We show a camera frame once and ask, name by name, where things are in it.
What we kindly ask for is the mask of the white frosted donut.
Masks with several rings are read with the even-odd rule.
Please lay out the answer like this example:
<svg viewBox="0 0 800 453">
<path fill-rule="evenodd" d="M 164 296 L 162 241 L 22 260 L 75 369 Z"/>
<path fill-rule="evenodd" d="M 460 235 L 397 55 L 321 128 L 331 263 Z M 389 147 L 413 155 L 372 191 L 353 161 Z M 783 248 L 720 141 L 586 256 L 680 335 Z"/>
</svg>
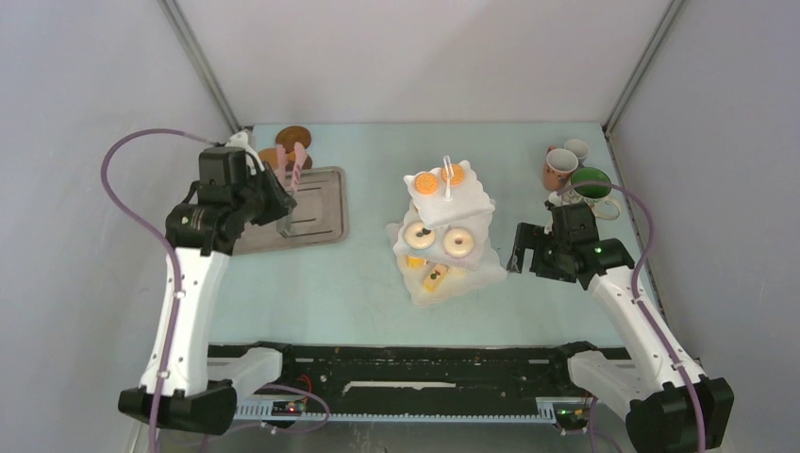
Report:
<svg viewBox="0 0 800 453">
<path fill-rule="evenodd" d="M 475 248 L 475 239 L 468 229 L 453 227 L 445 233 L 442 247 L 448 256 L 463 259 L 472 254 Z"/>
</svg>

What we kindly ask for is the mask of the white three-tier cake stand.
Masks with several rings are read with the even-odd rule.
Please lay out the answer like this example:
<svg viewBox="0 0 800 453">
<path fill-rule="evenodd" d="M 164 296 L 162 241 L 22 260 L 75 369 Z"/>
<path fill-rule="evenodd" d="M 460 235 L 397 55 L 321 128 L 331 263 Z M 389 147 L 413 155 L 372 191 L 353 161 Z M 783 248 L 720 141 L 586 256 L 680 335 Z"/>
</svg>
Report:
<svg viewBox="0 0 800 453">
<path fill-rule="evenodd" d="M 386 231 L 414 305 L 441 303 L 507 277 L 489 238 L 495 201 L 468 160 L 445 156 L 440 167 L 404 182 L 408 210 Z"/>
</svg>

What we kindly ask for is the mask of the yellow cake with berries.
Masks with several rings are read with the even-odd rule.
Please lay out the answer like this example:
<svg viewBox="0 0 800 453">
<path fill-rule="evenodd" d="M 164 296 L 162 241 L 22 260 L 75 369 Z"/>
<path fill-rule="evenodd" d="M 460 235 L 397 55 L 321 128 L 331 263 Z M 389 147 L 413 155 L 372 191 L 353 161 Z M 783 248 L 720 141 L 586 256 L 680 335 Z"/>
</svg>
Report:
<svg viewBox="0 0 800 453">
<path fill-rule="evenodd" d="M 430 292 L 436 292 L 448 274 L 448 267 L 444 264 L 435 264 L 423 279 L 423 288 Z"/>
</svg>

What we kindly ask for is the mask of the small orange round cookie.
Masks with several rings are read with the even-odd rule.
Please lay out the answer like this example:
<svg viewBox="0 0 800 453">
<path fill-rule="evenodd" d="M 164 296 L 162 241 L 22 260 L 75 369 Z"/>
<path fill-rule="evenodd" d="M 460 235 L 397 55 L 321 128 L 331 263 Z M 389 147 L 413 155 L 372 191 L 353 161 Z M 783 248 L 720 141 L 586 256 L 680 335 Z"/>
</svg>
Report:
<svg viewBox="0 0 800 453">
<path fill-rule="evenodd" d="M 449 183 L 451 186 L 461 184 L 466 175 L 463 167 L 456 163 L 443 165 L 441 177 L 445 184 Z"/>
</svg>

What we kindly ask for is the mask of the white chocolate-hole donut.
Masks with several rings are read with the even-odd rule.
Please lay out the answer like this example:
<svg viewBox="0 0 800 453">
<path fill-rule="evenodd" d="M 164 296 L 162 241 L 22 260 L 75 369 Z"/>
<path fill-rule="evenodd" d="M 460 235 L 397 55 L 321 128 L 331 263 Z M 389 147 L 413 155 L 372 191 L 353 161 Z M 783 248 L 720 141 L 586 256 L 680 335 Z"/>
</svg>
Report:
<svg viewBox="0 0 800 453">
<path fill-rule="evenodd" d="M 406 227 L 403 239 L 411 249 L 424 250 L 436 242 L 436 234 L 434 230 L 427 229 L 422 222 L 415 222 Z"/>
</svg>

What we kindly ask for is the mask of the yellow swirl roll cake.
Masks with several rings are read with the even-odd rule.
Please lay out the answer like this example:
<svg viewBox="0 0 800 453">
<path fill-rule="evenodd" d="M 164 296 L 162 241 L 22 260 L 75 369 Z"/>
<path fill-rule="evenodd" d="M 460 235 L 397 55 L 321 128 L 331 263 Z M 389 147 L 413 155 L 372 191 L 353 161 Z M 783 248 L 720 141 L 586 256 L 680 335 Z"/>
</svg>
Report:
<svg viewBox="0 0 800 453">
<path fill-rule="evenodd" d="M 413 256 L 406 256 L 408 269 L 419 269 L 426 265 L 426 259 Z"/>
</svg>

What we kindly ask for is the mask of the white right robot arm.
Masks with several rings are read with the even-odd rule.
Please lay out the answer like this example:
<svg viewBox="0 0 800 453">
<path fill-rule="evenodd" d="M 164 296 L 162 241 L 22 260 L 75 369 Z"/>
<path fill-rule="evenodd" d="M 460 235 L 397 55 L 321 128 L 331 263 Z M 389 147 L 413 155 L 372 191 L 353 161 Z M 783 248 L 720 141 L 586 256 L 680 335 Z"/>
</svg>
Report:
<svg viewBox="0 0 800 453">
<path fill-rule="evenodd" d="M 710 378 L 679 343 L 641 290 L 636 266 L 616 238 L 601 239 L 584 203 L 550 207 L 550 227 L 520 223 L 507 268 L 537 277 L 579 283 L 603 309 L 623 341 L 635 371 L 629 373 L 587 342 L 558 348 L 548 370 L 552 388 L 579 388 L 605 403 L 625 422 L 638 452 L 700 452 L 722 445 L 734 393 L 722 378 Z"/>
</svg>

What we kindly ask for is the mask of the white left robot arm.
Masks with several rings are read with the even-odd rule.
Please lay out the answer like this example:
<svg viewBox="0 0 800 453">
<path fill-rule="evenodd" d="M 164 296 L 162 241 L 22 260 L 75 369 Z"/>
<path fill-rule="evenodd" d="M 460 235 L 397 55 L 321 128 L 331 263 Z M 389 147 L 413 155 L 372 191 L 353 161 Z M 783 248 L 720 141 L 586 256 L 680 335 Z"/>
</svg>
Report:
<svg viewBox="0 0 800 453">
<path fill-rule="evenodd" d="M 152 354 L 118 409 L 157 428 L 222 435 L 246 397 L 265 384 L 286 393 L 298 380 L 297 366 L 270 347 L 208 369 L 210 321 L 236 241 L 246 225 L 270 224 L 296 204 L 250 147 L 211 147 L 198 163 L 197 199 L 165 223 L 168 277 Z"/>
</svg>

